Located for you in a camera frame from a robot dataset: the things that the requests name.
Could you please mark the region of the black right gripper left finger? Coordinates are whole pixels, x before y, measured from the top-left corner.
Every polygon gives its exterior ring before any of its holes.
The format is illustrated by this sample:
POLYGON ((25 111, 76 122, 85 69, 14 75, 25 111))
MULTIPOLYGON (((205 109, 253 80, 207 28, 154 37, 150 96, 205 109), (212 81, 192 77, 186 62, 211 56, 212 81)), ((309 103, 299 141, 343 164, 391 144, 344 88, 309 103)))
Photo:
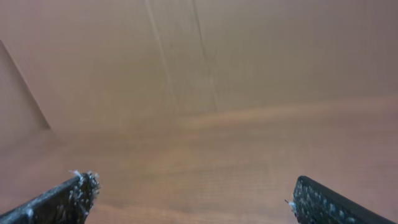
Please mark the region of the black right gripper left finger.
POLYGON ((98 174, 73 171, 74 177, 12 210, 2 224, 84 224, 100 192, 98 174))

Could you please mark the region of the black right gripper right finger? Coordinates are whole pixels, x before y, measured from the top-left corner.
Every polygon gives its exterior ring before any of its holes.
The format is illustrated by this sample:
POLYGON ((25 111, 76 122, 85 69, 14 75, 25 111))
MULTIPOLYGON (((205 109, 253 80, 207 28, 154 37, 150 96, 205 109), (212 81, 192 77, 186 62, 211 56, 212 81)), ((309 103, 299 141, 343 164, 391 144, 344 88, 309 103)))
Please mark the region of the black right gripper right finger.
POLYGON ((288 204, 299 224, 395 224, 304 175, 288 204))

